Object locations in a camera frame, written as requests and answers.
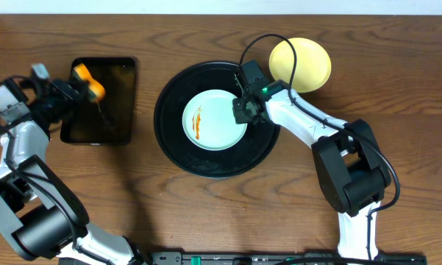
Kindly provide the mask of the green yellow sponge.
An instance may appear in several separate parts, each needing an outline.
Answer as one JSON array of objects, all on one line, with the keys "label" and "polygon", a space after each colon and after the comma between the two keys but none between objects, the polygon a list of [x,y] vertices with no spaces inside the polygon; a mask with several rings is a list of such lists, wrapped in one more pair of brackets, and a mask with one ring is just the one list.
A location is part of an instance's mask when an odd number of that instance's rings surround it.
[{"label": "green yellow sponge", "polygon": [[93,78],[85,64],[80,63],[72,68],[72,77],[86,84],[88,98],[92,103],[100,103],[106,95],[103,85]]}]

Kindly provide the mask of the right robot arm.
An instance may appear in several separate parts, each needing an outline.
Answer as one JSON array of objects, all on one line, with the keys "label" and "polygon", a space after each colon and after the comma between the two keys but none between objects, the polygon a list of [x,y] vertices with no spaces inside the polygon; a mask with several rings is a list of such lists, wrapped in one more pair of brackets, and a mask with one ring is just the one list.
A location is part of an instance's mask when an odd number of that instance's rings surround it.
[{"label": "right robot arm", "polygon": [[391,175],[369,125],[327,115],[282,80],[247,85],[232,108],[236,123],[269,121],[311,148],[320,189],[338,212],[338,254],[376,259],[376,215]]}]

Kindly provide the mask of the light green plate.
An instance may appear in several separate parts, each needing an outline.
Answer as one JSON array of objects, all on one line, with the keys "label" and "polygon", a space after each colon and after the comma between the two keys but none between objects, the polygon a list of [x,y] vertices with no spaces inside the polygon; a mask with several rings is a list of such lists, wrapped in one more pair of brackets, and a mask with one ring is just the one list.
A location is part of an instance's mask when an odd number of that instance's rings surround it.
[{"label": "light green plate", "polygon": [[188,139],[207,151],[228,149],[244,136],[247,124],[237,124],[233,112],[236,95],[214,89],[195,95],[185,106],[182,128]]}]

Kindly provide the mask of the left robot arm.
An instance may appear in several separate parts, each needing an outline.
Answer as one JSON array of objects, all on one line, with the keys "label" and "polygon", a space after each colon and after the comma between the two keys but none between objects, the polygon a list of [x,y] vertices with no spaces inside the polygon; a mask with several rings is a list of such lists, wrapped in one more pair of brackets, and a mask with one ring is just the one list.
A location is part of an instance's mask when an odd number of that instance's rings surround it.
[{"label": "left robot arm", "polygon": [[91,224],[83,204],[46,164],[50,125],[93,98],[87,82],[0,82],[0,234],[25,260],[151,262],[127,237]]}]

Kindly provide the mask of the yellow plate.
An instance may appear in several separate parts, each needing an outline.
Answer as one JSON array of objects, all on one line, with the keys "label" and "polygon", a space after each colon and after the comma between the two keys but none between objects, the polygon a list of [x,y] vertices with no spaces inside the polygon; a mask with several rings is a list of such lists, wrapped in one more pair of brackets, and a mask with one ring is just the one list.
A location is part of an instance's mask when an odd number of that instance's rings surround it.
[{"label": "yellow plate", "polygon": [[[296,51],[296,70],[292,87],[298,93],[308,93],[321,88],[329,79],[332,64],[327,51],[318,43],[306,38],[290,38]],[[293,69],[293,51],[284,40],[277,44],[269,57],[268,67],[275,80],[290,80]]]}]

